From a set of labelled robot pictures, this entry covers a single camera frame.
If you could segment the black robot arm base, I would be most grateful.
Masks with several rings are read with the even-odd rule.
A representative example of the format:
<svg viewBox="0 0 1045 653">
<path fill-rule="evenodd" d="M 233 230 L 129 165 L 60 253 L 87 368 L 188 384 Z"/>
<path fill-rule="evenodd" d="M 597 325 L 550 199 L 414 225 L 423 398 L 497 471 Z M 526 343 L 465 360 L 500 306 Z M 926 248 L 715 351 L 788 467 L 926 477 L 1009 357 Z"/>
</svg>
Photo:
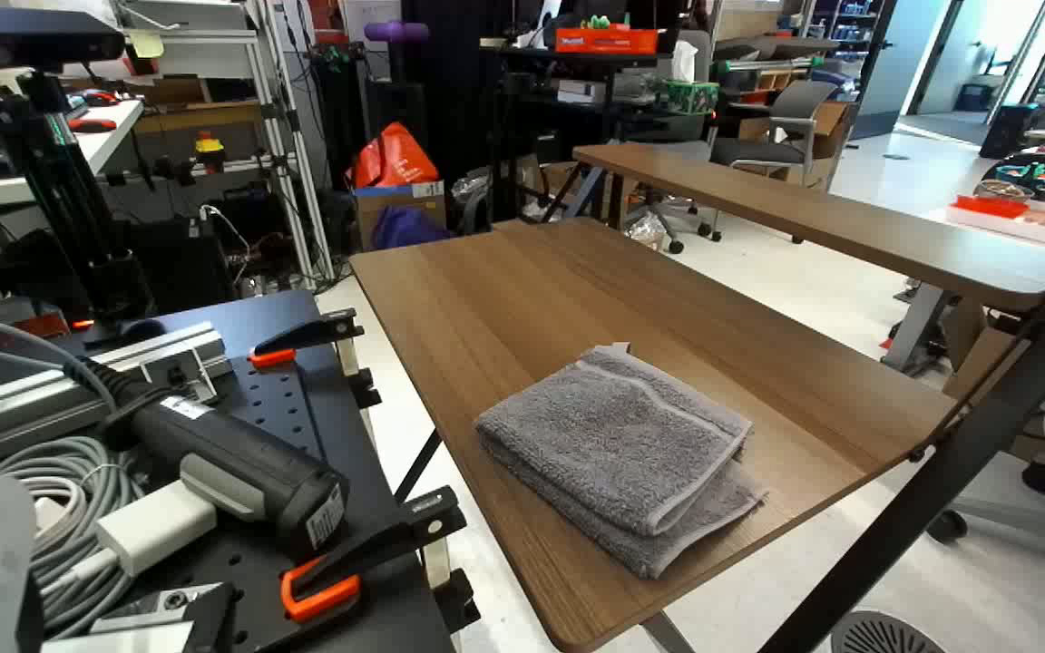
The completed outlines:
<svg viewBox="0 0 1045 653">
<path fill-rule="evenodd" d="M 94 362 L 116 412 L 97 426 L 107 446 L 142 444 L 176 478 L 238 524 L 263 524 L 274 548 L 304 564 L 328 545 L 348 511 L 336 467 L 218 406 Z"/>
</svg>

